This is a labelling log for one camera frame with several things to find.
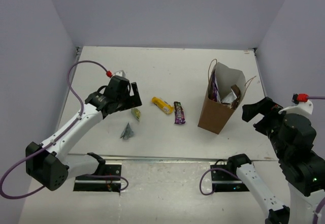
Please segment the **brown kettle chips bag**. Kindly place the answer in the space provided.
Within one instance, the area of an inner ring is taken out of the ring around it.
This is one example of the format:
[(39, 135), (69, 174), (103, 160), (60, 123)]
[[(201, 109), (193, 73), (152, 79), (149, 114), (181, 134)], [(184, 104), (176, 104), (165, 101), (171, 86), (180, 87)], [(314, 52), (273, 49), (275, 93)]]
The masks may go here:
[(241, 90), (235, 84), (231, 86), (231, 92), (221, 100), (221, 103), (230, 109), (236, 110), (239, 105), (240, 98)]

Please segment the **yellow snack bar wrapper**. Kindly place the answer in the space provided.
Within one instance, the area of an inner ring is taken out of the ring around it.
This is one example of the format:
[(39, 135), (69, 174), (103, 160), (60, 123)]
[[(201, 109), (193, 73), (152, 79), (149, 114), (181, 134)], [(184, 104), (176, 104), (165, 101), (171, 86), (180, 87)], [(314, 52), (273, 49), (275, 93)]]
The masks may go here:
[(153, 97), (151, 102), (161, 109), (166, 115), (173, 112), (173, 107), (161, 98)]

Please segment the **brown paper bag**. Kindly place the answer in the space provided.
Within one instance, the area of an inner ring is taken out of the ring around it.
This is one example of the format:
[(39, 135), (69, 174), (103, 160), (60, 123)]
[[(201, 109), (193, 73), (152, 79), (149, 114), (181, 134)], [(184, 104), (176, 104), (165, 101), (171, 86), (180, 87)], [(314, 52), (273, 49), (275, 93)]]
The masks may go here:
[(231, 92), (232, 85), (236, 84), (240, 88), (241, 98), (238, 107), (245, 98), (246, 92), (255, 77), (246, 79), (241, 70), (229, 68), (217, 59), (213, 59), (210, 62), (208, 68), (208, 86), (199, 117), (198, 127), (219, 134), (238, 107), (236, 110), (233, 110), (223, 105), (221, 102), (218, 103), (209, 99), (211, 75), (213, 71), (215, 72), (221, 100)]

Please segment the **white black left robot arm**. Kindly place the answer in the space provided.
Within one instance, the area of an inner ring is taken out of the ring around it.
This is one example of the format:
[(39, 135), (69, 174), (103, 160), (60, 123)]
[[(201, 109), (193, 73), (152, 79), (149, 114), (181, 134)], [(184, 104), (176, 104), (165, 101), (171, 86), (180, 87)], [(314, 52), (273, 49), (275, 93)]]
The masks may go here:
[(70, 155), (71, 149), (95, 125), (115, 112), (141, 106), (137, 84), (113, 76), (108, 85), (91, 93), (81, 110), (54, 136), (40, 144), (30, 143), (26, 150), (26, 173), (51, 191), (69, 179), (88, 175), (104, 178), (105, 160), (95, 153)]

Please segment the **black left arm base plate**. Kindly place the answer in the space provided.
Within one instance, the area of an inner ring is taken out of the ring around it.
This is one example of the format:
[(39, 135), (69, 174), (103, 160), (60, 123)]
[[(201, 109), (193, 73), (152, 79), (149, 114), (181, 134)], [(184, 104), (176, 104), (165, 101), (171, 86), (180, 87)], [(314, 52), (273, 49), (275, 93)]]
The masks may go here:
[(122, 164), (105, 164), (99, 175), (78, 176), (75, 178), (73, 191), (120, 193), (123, 180)]

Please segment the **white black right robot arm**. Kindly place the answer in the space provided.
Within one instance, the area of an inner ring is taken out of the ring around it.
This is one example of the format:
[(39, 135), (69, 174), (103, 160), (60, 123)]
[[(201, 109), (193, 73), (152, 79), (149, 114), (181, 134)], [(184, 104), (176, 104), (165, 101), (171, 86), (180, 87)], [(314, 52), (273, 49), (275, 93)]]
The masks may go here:
[(264, 214), (265, 223), (321, 223), (324, 220), (324, 158), (313, 151), (316, 130), (308, 118), (313, 103), (307, 94), (294, 94), (282, 107), (271, 98), (244, 105), (242, 120), (262, 115), (254, 129), (270, 141), (279, 170), (255, 168), (245, 154), (228, 159), (226, 173), (239, 179)]

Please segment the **grey snack packet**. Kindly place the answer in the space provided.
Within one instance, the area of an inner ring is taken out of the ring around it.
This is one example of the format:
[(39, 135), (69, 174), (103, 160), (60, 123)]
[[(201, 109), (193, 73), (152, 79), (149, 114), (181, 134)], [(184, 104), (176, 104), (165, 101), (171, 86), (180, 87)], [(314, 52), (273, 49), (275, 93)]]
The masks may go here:
[(134, 136), (134, 131), (132, 130), (131, 125), (128, 122), (123, 132), (121, 133), (120, 138), (122, 138), (123, 140), (128, 140), (133, 136)]

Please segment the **purple Fox's berries bag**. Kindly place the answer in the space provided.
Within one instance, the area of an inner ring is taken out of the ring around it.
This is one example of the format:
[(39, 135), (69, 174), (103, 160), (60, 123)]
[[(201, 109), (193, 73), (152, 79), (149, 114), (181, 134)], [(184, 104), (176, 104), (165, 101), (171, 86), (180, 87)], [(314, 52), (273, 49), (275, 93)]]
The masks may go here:
[(219, 94), (219, 90), (218, 90), (218, 84), (217, 84), (217, 80), (216, 80), (214, 71), (212, 72), (212, 75), (211, 75), (209, 99), (213, 100), (215, 102), (218, 102), (218, 103), (221, 102), (220, 94)]

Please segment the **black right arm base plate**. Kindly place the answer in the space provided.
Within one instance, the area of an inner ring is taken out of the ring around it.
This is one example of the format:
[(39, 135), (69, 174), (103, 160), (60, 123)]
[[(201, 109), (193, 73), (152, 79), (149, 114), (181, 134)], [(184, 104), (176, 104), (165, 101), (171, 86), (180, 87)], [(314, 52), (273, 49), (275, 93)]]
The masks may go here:
[(211, 172), (212, 189), (215, 193), (234, 193), (249, 191), (246, 185), (224, 171)]

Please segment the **light green triangular packet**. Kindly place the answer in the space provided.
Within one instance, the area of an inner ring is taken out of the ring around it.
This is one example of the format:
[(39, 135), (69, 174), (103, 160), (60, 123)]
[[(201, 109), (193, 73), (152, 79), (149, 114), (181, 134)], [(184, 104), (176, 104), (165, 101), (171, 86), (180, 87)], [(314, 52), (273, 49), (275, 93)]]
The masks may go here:
[(141, 118), (141, 111), (137, 108), (132, 108), (131, 109), (131, 113), (133, 115), (133, 117), (137, 120), (137, 121), (140, 121), (140, 118)]

